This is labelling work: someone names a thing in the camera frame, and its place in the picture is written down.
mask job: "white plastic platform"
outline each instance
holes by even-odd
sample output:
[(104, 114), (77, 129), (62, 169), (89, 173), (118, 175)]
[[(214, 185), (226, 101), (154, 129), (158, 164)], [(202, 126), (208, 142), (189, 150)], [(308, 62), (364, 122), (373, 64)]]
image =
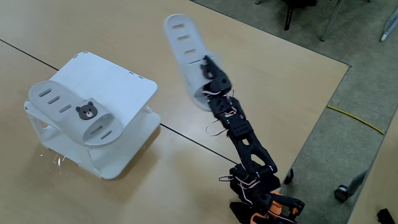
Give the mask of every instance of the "white plastic platform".
[[(45, 147), (98, 177), (117, 177), (160, 124), (160, 116), (146, 106), (156, 83), (95, 54), (78, 53), (50, 81), (33, 86), (29, 95), (35, 100), (24, 105), (35, 131)], [(46, 93), (48, 85), (56, 91)], [(46, 94), (36, 97), (41, 91)], [(52, 102), (57, 94), (59, 100)], [(54, 110), (42, 103), (47, 100)], [(88, 102), (98, 108), (98, 115), (80, 119), (76, 105)], [(40, 120), (49, 125), (43, 127)], [(104, 128), (93, 131), (99, 124)], [(87, 133), (95, 134), (88, 138)]]

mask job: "wire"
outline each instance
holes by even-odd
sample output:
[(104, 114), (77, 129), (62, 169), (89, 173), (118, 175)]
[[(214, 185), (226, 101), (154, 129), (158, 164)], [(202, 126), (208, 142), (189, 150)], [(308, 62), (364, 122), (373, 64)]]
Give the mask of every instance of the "wire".
[(202, 93), (204, 93), (204, 94), (209, 94), (209, 95), (218, 95), (218, 94), (221, 93), (221, 91), (218, 91), (218, 92), (214, 93), (214, 92), (211, 92), (211, 91), (203, 90)]
[(242, 188), (242, 192), (243, 192), (243, 197), (246, 201), (250, 202), (251, 205), (253, 205), (253, 202), (251, 202), (249, 199), (246, 198), (246, 194), (244, 194), (244, 190), (243, 190), (243, 186), (242, 186), (242, 182), (240, 184), (241, 188)]
[(215, 120), (215, 121), (211, 122), (208, 126), (205, 127), (205, 132), (206, 132), (206, 134), (207, 134), (208, 136), (217, 136), (217, 135), (220, 135), (221, 133), (223, 133), (224, 131), (227, 130), (227, 129), (223, 129), (223, 130), (221, 130), (221, 131), (219, 131), (219, 132), (217, 132), (217, 133), (215, 133), (215, 134), (209, 134), (209, 133), (207, 132), (207, 129), (208, 129), (212, 124), (216, 123), (217, 121), (218, 121), (218, 120)]
[(233, 177), (234, 177), (233, 175), (224, 175), (224, 176), (219, 177), (218, 180), (221, 182), (229, 182), (234, 179)]
[(254, 179), (252, 182), (250, 182), (250, 184), (248, 184), (248, 183), (246, 183), (246, 182), (243, 182), (243, 180), (240, 180), (239, 178), (236, 178), (238, 181), (240, 181), (240, 182), (242, 182), (242, 183), (244, 183), (244, 184), (246, 184), (246, 185), (252, 185), (253, 183), (255, 183), (255, 181), (256, 181), (256, 179)]
[(272, 213), (272, 214), (275, 215), (276, 217), (281, 218), (281, 219), (286, 220), (286, 221), (289, 221), (289, 222), (291, 222), (291, 223), (299, 224), (299, 223), (297, 223), (297, 222), (295, 222), (295, 221), (292, 221), (292, 220), (289, 220), (289, 219), (287, 219), (287, 218), (284, 218), (284, 217), (282, 217), (282, 216), (280, 216), (280, 215), (277, 215), (277, 214), (275, 214), (275, 213), (272, 212), (272, 211), (268, 211), (268, 213)]
[(360, 122), (362, 122), (362, 123), (368, 125), (369, 127), (371, 127), (371, 128), (373, 128), (373, 129), (375, 129), (376, 131), (380, 132), (380, 134), (384, 135), (384, 131), (381, 131), (381, 130), (378, 129), (377, 127), (375, 127), (375, 126), (369, 124), (368, 122), (362, 120), (362, 119), (359, 118), (359, 117), (356, 117), (356, 116), (354, 116), (354, 115), (352, 115), (352, 114), (349, 114), (349, 113), (347, 113), (347, 112), (345, 112), (345, 111), (342, 111), (342, 110), (340, 110), (340, 109), (334, 108), (334, 107), (332, 107), (332, 106), (327, 106), (327, 108), (332, 109), (332, 110), (335, 110), (335, 111), (340, 112), (340, 113), (342, 113), (342, 114), (345, 114), (345, 115), (347, 115), (347, 116), (350, 116), (350, 117), (352, 117), (352, 118), (354, 118), (354, 119), (357, 119), (358, 121), (360, 121)]

